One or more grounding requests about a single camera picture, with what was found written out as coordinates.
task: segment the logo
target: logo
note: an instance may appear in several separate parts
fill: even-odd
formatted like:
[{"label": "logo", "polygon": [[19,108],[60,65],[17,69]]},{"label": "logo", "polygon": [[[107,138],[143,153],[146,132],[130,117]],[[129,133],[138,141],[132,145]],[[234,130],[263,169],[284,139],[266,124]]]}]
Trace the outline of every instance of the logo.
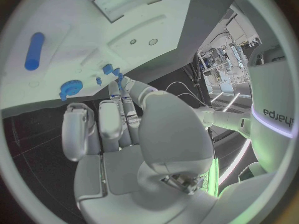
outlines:
[{"label": "logo", "polygon": [[284,116],[275,111],[269,111],[269,110],[264,109],[264,115],[269,116],[270,118],[272,118],[274,120],[279,120],[279,122],[285,123],[285,124],[289,125],[289,127],[291,127],[293,125],[293,121],[294,121],[293,118]]}]

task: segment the blue tube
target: blue tube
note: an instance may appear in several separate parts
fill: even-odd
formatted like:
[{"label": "blue tube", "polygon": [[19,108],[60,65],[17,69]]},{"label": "blue tube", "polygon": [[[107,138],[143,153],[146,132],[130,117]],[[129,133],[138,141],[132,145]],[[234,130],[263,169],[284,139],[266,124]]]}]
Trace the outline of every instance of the blue tube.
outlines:
[{"label": "blue tube", "polygon": [[32,36],[25,61],[27,70],[33,71],[39,67],[39,58],[44,40],[45,36],[41,32],[37,32]]}]

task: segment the blue plastic part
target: blue plastic part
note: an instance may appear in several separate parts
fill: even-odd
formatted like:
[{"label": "blue plastic part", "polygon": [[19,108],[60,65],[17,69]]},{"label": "blue plastic part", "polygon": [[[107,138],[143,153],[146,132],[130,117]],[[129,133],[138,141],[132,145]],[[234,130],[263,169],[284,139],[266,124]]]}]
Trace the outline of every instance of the blue plastic part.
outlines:
[{"label": "blue plastic part", "polygon": [[25,60],[25,68],[27,70],[34,71],[39,67],[40,53],[44,40],[45,36],[41,32],[37,32],[31,37]]},{"label": "blue plastic part", "polygon": [[118,76],[118,74],[120,73],[120,69],[116,68],[112,73],[113,75]]},{"label": "blue plastic part", "polygon": [[107,64],[106,66],[103,67],[103,71],[105,75],[110,74],[111,72],[113,72],[113,67],[111,64]]},{"label": "blue plastic part", "polygon": [[61,87],[61,93],[59,96],[61,97],[62,101],[66,100],[66,96],[73,96],[77,94],[83,88],[82,81],[72,80],[64,83]]},{"label": "blue plastic part", "polygon": [[123,87],[122,87],[122,80],[123,80],[123,78],[124,78],[124,75],[122,73],[119,73],[118,85],[119,85],[120,90],[123,89]]},{"label": "blue plastic part", "polygon": [[101,84],[102,84],[102,80],[101,80],[100,77],[97,77],[97,78],[96,78],[96,81],[97,81],[97,84],[98,84],[98,85],[101,85]]}]

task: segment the floor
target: floor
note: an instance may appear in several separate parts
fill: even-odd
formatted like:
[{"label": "floor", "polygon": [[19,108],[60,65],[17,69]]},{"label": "floor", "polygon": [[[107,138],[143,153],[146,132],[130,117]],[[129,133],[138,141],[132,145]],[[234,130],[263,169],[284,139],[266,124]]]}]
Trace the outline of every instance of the floor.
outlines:
[{"label": "floor", "polygon": [[[194,93],[196,92],[195,87],[182,69],[159,78],[150,84],[160,90],[165,90],[174,81],[181,81]],[[175,95],[187,92],[182,84],[173,84],[168,91]],[[200,103],[191,96],[183,95],[181,98],[194,108],[200,106]],[[93,109],[96,119],[98,118],[100,101],[102,100],[84,102]],[[77,163],[66,159],[62,152],[61,127],[65,110],[66,105],[63,105],[58,108],[41,109],[5,118],[3,120],[4,131],[15,165],[33,193],[52,212],[67,223],[84,224],[85,221],[76,207],[73,193],[73,181]],[[141,109],[137,111],[139,116],[141,116]],[[243,143],[244,138],[238,134],[227,144],[216,147],[215,152],[220,161],[220,174],[225,171],[237,156]],[[251,149],[248,150],[243,159],[242,165],[235,170],[234,175],[231,175],[222,184],[220,191],[225,186],[237,182],[239,170],[241,169],[242,171],[248,164],[255,161],[253,151]],[[22,220],[28,219],[18,206],[13,205],[10,194],[6,192],[2,195],[2,198],[7,200],[7,207],[12,206],[14,210],[19,210],[11,213],[14,219],[9,219],[9,221],[17,223],[15,218],[18,218],[18,215],[22,217]]]}]

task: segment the purple light strip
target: purple light strip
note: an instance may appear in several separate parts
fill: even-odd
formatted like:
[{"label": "purple light strip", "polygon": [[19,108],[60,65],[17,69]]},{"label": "purple light strip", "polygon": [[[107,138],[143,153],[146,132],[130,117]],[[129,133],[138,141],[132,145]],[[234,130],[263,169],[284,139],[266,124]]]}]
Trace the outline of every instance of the purple light strip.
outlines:
[{"label": "purple light strip", "polygon": [[265,122],[264,120],[262,120],[258,115],[257,113],[255,112],[254,108],[253,108],[253,105],[251,106],[251,113],[253,115],[253,117],[258,121],[260,122],[261,124],[263,124],[264,126],[268,127],[269,129],[275,131],[276,133],[279,133],[285,137],[288,137],[288,138],[293,138],[293,135],[291,133],[288,133],[288,132],[285,132],[279,128],[276,128],[270,124],[268,124],[267,122]]}]

